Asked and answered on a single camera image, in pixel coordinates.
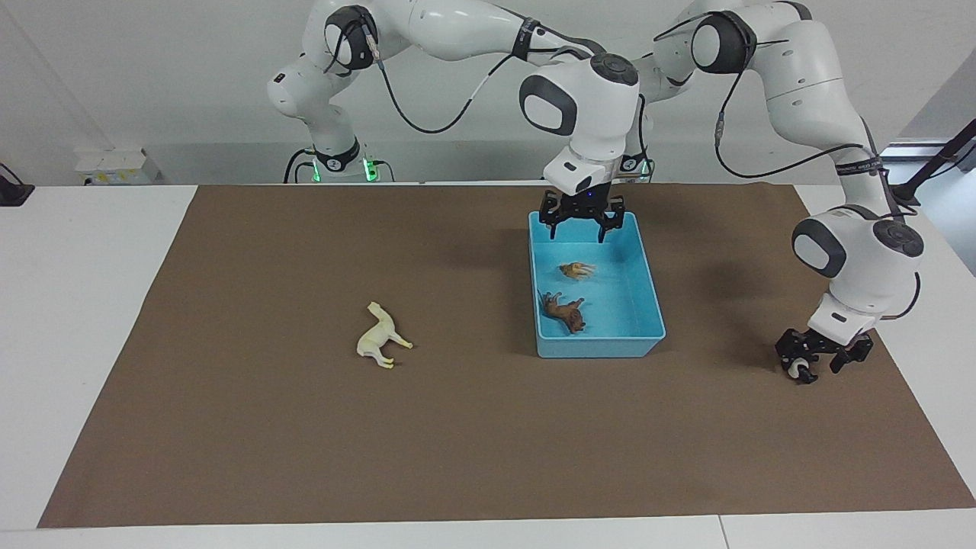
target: black cable clamp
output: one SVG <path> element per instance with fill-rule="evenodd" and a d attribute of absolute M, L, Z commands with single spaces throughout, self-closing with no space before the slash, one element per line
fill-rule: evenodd
<path fill-rule="evenodd" d="M 523 61 L 529 61 L 529 50 L 532 49 L 532 33 L 540 25 L 539 20 L 525 18 L 515 36 L 515 44 L 511 47 L 511 55 Z"/>
<path fill-rule="evenodd" d="M 844 176 L 856 176 L 859 174 L 871 174 L 875 175 L 884 169 L 884 162 L 881 161 L 880 156 L 875 156 L 874 158 L 869 158 L 868 160 L 861 160 L 860 162 L 852 162 L 850 164 L 840 164 L 837 166 L 837 175 L 840 177 Z"/>
<path fill-rule="evenodd" d="M 359 140 L 352 144 L 352 148 L 346 152 L 330 156 L 328 154 L 315 152 L 315 158 L 325 166 L 325 169 L 332 173 L 339 173 L 346 169 L 350 162 L 359 156 Z"/>

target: white wall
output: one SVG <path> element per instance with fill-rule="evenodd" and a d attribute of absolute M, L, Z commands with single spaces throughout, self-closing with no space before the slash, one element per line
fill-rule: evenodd
<path fill-rule="evenodd" d="M 976 118 L 976 50 L 953 74 L 900 137 L 948 140 Z"/>
<path fill-rule="evenodd" d="M 206 173 L 202 162 L 208 155 L 180 157 L 166 151 L 207 144 L 230 166 L 229 172 L 221 173 L 232 181 L 263 181 L 266 175 L 259 178 L 255 163 L 275 166 L 276 172 L 284 163 L 279 151 L 307 141 L 300 122 L 270 107 L 264 83 L 300 51 L 310 0 L 0 2 L 111 141 L 120 147 L 146 147 L 150 153 L 153 148 L 163 151 L 165 161 L 157 160 L 164 173 L 179 170 L 191 178 Z M 651 37 L 668 26 L 686 0 L 499 3 L 637 57 L 650 50 Z M 832 30 L 853 102 L 871 123 L 880 145 L 899 134 L 976 45 L 971 0 L 807 4 Z M 17 48 L 9 47 L 10 37 L 4 39 L 8 43 L 0 51 L 0 154 L 22 166 L 34 183 L 73 184 L 73 159 L 65 159 L 74 148 L 91 144 L 59 114 L 56 101 L 38 92 L 38 82 L 27 82 L 29 67 L 19 64 Z M 453 116 L 494 61 L 491 57 L 444 63 L 414 50 L 391 62 L 389 73 L 405 109 L 422 124 L 433 125 Z M 8 78 L 9 71 L 13 78 Z M 506 66 L 464 123 L 436 138 L 413 133 L 396 118 L 376 70 L 363 74 L 337 103 L 350 110 L 357 133 L 368 143 L 402 148 L 430 140 L 545 142 L 517 107 L 516 90 L 528 71 L 518 63 Z M 728 77 L 702 78 L 687 94 L 651 107 L 656 117 L 651 144 L 662 177 L 728 179 L 712 158 L 711 141 L 715 111 L 730 83 Z M 785 144 L 772 132 L 760 98 L 758 79 L 746 78 L 728 112 L 729 161 L 742 170 L 780 165 L 808 152 Z M 445 152 L 445 161 L 452 160 L 459 157 Z M 546 161 L 538 159 L 540 171 Z M 467 176 L 459 179 L 482 177 L 463 158 L 454 165 Z M 206 177 L 185 177 L 184 183 L 207 182 Z M 824 160 L 782 181 L 820 183 L 833 178 Z"/>
<path fill-rule="evenodd" d="M 905 183 L 923 165 L 923 162 L 890 164 L 891 183 Z M 922 185 L 916 196 L 922 212 L 976 276 L 976 216 L 973 215 L 976 212 L 976 171 L 963 173 L 951 169 Z"/>

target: toy animal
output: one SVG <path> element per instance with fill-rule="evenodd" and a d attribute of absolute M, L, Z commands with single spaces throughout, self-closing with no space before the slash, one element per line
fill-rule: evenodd
<path fill-rule="evenodd" d="M 575 262 L 560 265 L 559 270 L 570 278 L 582 280 L 593 275 L 593 272 L 596 271 L 596 265 L 587 265 L 586 263 Z"/>
<path fill-rule="evenodd" d="M 359 343 L 356 344 L 356 353 L 361 357 L 374 359 L 376 364 L 384 368 L 393 368 L 393 359 L 384 357 L 380 348 L 389 340 L 393 340 L 407 349 L 413 349 L 414 344 L 396 333 L 393 318 L 380 307 L 380 304 L 374 301 L 369 304 L 367 309 L 379 322 L 359 338 Z"/>
<path fill-rule="evenodd" d="M 569 333 L 571 334 L 583 331 L 583 328 L 587 325 L 583 322 L 583 314 L 580 313 L 580 305 L 584 299 L 581 297 L 566 305 L 559 305 L 559 296 L 561 295 L 562 292 L 558 292 L 555 295 L 547 292 L 543 296 L 543 311 L 546 313 L 546 316 L 562 320 L 566 324 L 566 327 L 569 328 Z"/>

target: white toy horse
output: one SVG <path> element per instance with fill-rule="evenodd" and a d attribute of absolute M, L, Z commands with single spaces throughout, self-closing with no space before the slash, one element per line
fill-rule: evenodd
<path fill-rule="evenodd" d="M 393 325 L 393 318 L 380 307 L 377 302 L 372 302 L 369 304 L 369 312 L 373 314 L 374 317 L 379 320 L 375 326 L 369 329 L 362 337 L 359 338 L 359 343 L 356 344 L 356 352 L 361 357 L 369 357 L 376 361 L 376 364 L 384 368 L 393 367 L 393 359 L 388 359 L 383 356 L 383 352 L 380 351 L 387 341 L 393 340 L 394 342 L 406 347 L 407 349 L 413 349 L 414 344 L 400 337 L 396 333 L 396 327 Z"/>

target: brown toy horse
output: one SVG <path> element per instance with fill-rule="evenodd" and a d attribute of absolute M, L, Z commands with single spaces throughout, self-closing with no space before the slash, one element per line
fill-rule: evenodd
<path fill-rule="evenodd" d="M 562 292 L 555 295 L 547 292 L 545 296 L 542 296 L 543 311 L 546 312 L 546 316 L 562 320 L 566 324 L 566 327 L 569 328 L 569 333 L 571 334 L 583 331 L 583 328 L 587 324 L 583 322 L 583 314 L 580 313 L 580 304 L 583 303 L 584 299 L 581 297 L 566 305 L 559 305 L 559 296 L 561 295 Z"/>

